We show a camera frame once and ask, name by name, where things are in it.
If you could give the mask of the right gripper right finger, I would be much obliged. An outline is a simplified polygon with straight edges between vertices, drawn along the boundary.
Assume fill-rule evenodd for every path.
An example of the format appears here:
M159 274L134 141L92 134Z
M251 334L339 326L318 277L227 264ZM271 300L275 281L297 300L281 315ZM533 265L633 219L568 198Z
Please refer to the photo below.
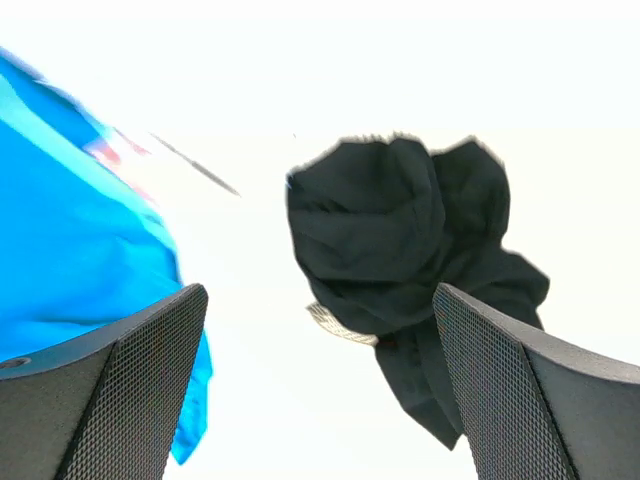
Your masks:
M638 480L638 366L448 284L433 305L479 478Z

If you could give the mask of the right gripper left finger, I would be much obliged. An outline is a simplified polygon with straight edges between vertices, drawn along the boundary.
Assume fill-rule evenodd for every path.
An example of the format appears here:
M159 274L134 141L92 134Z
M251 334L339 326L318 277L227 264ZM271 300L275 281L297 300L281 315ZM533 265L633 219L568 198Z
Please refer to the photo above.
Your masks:
M6 480L162 478L203 331L200 284L1 364Z

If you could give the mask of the blue t shirt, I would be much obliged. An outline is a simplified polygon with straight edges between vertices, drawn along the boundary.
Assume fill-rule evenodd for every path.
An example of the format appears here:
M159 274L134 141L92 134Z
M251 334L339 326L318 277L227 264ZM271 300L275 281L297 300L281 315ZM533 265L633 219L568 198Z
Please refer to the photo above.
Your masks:
M1 54L1 356L22 357L177 292L177 248L124 174L148 152Z

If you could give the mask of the black t shirt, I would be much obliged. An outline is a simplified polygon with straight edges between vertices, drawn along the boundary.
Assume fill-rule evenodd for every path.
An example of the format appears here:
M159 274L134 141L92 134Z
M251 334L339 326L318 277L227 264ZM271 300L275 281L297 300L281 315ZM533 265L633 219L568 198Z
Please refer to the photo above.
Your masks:
M548 277L504 249L510 187L475 140L432 154L418 141L342 142L287 179L296 261L317 302L376 338L402 409L447 448L464 429L436 325L441 283L532 326Z

